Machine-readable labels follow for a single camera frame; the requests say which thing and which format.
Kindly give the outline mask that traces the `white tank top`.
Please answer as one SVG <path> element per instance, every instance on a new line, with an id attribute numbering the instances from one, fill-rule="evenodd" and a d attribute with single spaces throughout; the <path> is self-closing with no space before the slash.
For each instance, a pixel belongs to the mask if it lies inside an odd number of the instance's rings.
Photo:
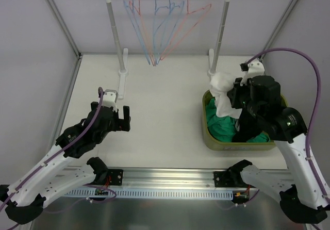
<path id="1" fill-rule="evenodd" d="M 227 93 L 233 88 L 235 77 L 226 72 L 217 72 L 210 80 L 210 93 L 214 97 L 216 106 L 216 116 L 231 117 L 238 119 L 242 112 L 241 109 L 234 109 L 231 106 Z"/>

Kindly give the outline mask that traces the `black tank top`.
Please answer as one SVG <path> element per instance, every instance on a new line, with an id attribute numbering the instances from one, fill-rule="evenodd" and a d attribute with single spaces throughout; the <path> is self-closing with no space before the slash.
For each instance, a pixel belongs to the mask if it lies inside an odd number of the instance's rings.
<path id="1" fill-rule="evenodd" d="M 236 122 L 236 133 L 232 137 L 232 142 L 243 143 L 261 134 L 262 130 L 257 124 L 257 119 L 246 109 L 243 109 Z"/>

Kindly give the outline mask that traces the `green tank top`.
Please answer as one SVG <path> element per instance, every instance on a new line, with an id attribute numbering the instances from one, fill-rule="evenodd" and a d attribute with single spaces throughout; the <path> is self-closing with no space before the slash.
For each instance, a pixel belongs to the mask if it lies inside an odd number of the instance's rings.
<path id="1" fill-rule="evenodd" d="M 236 122 L 238 119 L 231 117 L 219 118 L 216 116 L 215 98 L 213 97 L 206 106 L 207 127 L 212 136 L 221 142 L 232 142 L 232 137 L 236 133 Z M 248 140 L 250 143 L 270 142 L 270 137 L 262 130 L 261 134 Z"/>

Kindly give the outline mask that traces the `pink wire hanger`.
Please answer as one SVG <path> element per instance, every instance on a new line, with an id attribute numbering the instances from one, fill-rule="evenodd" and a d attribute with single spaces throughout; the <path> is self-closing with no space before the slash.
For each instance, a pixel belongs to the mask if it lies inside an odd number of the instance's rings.
<path id="1" fill-rule="evenodd" d="M 144 22 L 144 18 L 143 18 L 143 15 L 142 15 L 140 0 L 137 0 L 136 3 L 135 3 L 134 0 L 131 0 L 131 7 L 132 7 L 132 10 L 133 10 L 133 15 L 135 15 L 135 14 L 138 15 L 138 17 L 135 17 L 135 19 L 138 18 L 139 22 L 140 22 L 140 24 L 138 26 L 139 26 L 139 29 L 140 29 L 140 34 L 141 34 L 143 43 L 144 43 L 144 48 L 145 48 L 146 54 L 149 58 L 149 63 L 153 67 L 155 67 L 156 62 L 155 62 L 155 58 L 154 58 L 153 51 L 152 51 L 152 48 L 151 48 L 149 34 L 147 32 L 146 25 L 145 25 L 145 22 Z"/>

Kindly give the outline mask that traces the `light blue wire hanger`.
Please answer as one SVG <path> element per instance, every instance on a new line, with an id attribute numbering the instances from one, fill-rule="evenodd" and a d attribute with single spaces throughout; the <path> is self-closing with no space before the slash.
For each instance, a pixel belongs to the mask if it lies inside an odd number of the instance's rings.
<path id="1" fill-rule="evenodd" d="M 143 43 L 143 40 L 142 40 L 142 37 L 141 37 L 141 34 L 140 34 L 140 29 L 139 29 L 139 26 L 138 26 L 140 24 L 139 19 L 138 18 L 135 19 L 135 17 L 138 17 L 138 15 L 137 14 L 133 15 L 133 10 L 132 10 L 132 7 L 131 7 L 131 0 L 127 0 L 127 1 L 124 0 L 123 3 L 124 3 L 125 10 L 127 12 L 127 15 L 129 17 L 129 20 L 131 21 L 133 29 L 136 33 L 136 36 L 137 36 L 138 41 L 140 43 L 140 46 L 142 48 L 142 51 L 143 51 L 143 53 L 146 57 L 146 60 L 147 60 L 148 64 L 151 65 L 149 63 L 149 58 L 146 54 L 146 51 L 145 51 L 145 48 L 144 48 L 144 43 Z"/>

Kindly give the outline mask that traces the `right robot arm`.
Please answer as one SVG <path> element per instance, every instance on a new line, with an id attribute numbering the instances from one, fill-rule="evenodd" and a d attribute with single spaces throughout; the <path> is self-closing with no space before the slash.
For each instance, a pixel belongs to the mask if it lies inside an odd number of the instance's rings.
<path id="1" fill-rule="evenodd" d="M 306 124 L 296 109 L 284 105 L 280 84 L 266 75 L 249 78 L 245 83 L 236 78 L 227 95 L 231 106 L 242 111 L 256 134 L 268 134 L 293 178 L 292 183 L 281 182 L 242 160 L 226 171 L 231 183 L 236 187 L 251 185 L 267 194 L 294 223 L 316 225 L 325 220 L 329 186 L 311 156 Z"/>

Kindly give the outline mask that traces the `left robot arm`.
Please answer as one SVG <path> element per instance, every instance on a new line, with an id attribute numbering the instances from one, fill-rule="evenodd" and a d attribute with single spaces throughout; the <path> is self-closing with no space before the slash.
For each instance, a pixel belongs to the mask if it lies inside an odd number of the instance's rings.
<path id="1" fill-rule="evenodd" d="M 89 158 L 77 171 L 63 177 L 58 172 L 93 150 L 109 132 L 130 131 L 130 108 L 123 106 L 123 118 L 114 107 L 91 103 L 88 116 L 68 127 L 50 151 L 25 176 L 11 185 L 1 185 L 1 210 L 17 225 L 36 219 L 44 209 L 76 187 L 117 185 L 117 172 L 99 157 Z"/>

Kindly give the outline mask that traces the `olive green plastic basin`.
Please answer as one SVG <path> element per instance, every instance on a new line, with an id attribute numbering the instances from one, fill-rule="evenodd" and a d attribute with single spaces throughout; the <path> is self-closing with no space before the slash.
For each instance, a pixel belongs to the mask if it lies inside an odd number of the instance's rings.
<path id="1" fill-rule="evenodd" d="M 213 151 L 269 151 L 276 147 L 273 141 L 263 143 L 250 142 L 221 142 L 215 139 L 209 132 L 206 119 L 206 106 L 212 99 L 210 91 L 206 91 L 202 97 L 202 135 L 205 145 Z"/>

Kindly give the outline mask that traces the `white clothes rack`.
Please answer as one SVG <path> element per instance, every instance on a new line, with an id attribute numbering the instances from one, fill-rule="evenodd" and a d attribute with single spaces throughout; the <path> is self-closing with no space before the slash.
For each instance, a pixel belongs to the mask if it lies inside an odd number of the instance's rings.
<path id="1" fill-rule="evenodd" d="M 189 12 L 189 0 L 187 0 L 186 2 L 186 16 L 185 19 L 187 18 L 187 16 L 189 14 L 193 14 L 193 12 Z M 109 19 L 110 19 L 110 25 L 111 25 L 111 31 L 112 31 L 112 35 L 113 35 L 113 39 L 114 39 L 114 44 L 116 47 L 116 51 L 117 51 L 117 56 L 118 56 L 118 60 L 119 60 L 119 85 L 118 85 L 118 90 L 117 90 L 117 94 L 118 94 L 118 99 L 122 100 L 124 98 L 124 94 L 125 94 L 125 86 L 126 86 L 126 79 L 128 76 L 128 48 L 121 48 L 121 44 L 120 44 L 120 39 L 119 39 L 119 34 L 118 34 L 118 30 L 117 30 L 117 26 L 116 26 L 116 21 L 115 21 L 115 17 L 114 17 L 114 11 L 113 11 L 113 7 L 112 7 L 112 0 L 105 0 L 106 2 L 106 6 L 107 6 L 107 10 L 108 10 L 108 15 L 109 15 Z M 223 6 L 223 10 L 222 10 L 222 16 L 221 16 L 221 21 L 220 21 L 220 27 L 219 27 L 219 31 L 218 31 L 218 37 L 217 37 L 217 43 L 214 49 L 210 49 L 208 56 L 209 56 L 209 69 L 208 69 L 208 76 L 211 78 L 215 73 L 216 73 L 216 68 L 217 68 L 217 62 L 219 59 L 219 54 L 220 54 L 220 48 L 221 48 L 221 44 L 222 44 L 222 39 L 223 39 L 223 34 L 224 34 L 224 29 L 225 29 L 225 23 L 226 23 L 226 19 L 227 19 L 227 13 L 228 13 L 228 9 L 229 9 L 229 3 L 230 0 L 224 0 L 224 6 Z M 171 1 L 169 0 L 169 14 L 172 13 L 172 8 L 171 8 Z M 136 26 L 134 25 L 133 22 L 133 27 L 135 30 L 139 29 L 139 33 L 141 34 L 140 36 L 140 41 L 142 41 L 142 49 L 146 54 L 147 57 L 147 61 L 149 64 L 152 64 L 153 66 L 156 66 L 157 63 L 157 59 L 152 60 L 153 58 L 156 58 L 154 55 L 151 55 L 151 48 L 147 48 L 147 43 L 145 42 L 145 40 L 143 39 L 143 35 L 142 35 L 142 31 L 140 28 L 137 28 L 138 22 L 136 21 Z"/>

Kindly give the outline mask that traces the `aluminium mounting rail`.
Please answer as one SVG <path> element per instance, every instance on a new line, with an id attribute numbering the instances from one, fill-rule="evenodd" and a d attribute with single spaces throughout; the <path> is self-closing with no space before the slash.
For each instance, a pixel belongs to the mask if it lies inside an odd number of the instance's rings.
<path id="1" fill-rule="evenodd" d="M 168 169 L 168 168 L 116 168 L 110 169 L 113 182 L 122 188 L 206 189 L 219 188 L 224 169 Z"/>

